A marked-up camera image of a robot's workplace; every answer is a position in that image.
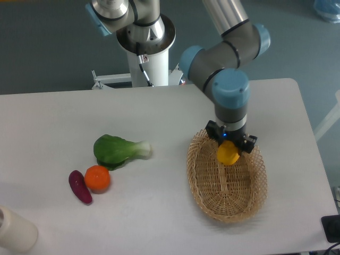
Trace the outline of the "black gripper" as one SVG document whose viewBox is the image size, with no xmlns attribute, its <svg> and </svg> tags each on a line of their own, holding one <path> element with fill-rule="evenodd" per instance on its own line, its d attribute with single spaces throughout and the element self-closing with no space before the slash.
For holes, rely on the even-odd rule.
<svg viewBox="0 0 340 255">
<path fill-rule="evenodd" d="M 227 131 L 226 127 L 219 126 L 216 122 L 209 120 L 205 130 L 208 137 L 216 141 L 219 147 L 224 141 L 231 141 L 240 153 L 250 154 L 258 139 L 257 136 L 245 134 L 246 125 L 234 131 Z"/>
</svg>

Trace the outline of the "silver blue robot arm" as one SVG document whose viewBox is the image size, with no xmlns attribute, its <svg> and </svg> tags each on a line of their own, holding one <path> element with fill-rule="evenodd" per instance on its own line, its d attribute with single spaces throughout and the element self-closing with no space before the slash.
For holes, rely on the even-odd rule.
<svg viewBox="0 0 340 255">
<path fill-rule="evenodd" d="M 257 138 L 245 131 L 249 80 L 240 67 L 270 46 L 262 24 L 253 24 L 240 1 L 204 1 L 221 42 L 210 49 L 191 46 L 181 55 L 180 77 L 193 82 L 215 106 L 206 131 L 219 145 L 230 141 L 250 153 Z M 168 51 L 176 31 L 159 1 L 89 1 L 86 10 L 104 36 L 116 34 L 128 58 L 134 87 L 170 84 Z"/>
</svg>

